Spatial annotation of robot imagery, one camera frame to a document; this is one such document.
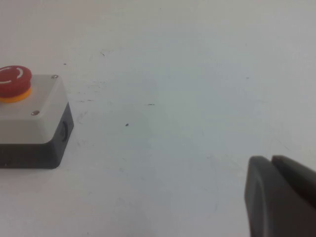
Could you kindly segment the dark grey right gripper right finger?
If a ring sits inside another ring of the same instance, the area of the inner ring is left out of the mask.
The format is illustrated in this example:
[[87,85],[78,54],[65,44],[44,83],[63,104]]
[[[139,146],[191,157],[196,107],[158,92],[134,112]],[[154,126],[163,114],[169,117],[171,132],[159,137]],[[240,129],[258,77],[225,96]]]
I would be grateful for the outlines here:
[[272,164],[300,196],[316,197],[315,171],[285,156],[273,156]]

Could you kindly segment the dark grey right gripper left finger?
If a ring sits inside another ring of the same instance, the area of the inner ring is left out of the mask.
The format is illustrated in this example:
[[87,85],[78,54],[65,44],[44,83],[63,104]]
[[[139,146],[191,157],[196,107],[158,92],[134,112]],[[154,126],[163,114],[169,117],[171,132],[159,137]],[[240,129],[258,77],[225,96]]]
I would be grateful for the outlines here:
[[249,159],[244,200],[252,237],[316,235],[316,198],[295,192],[272,159]]

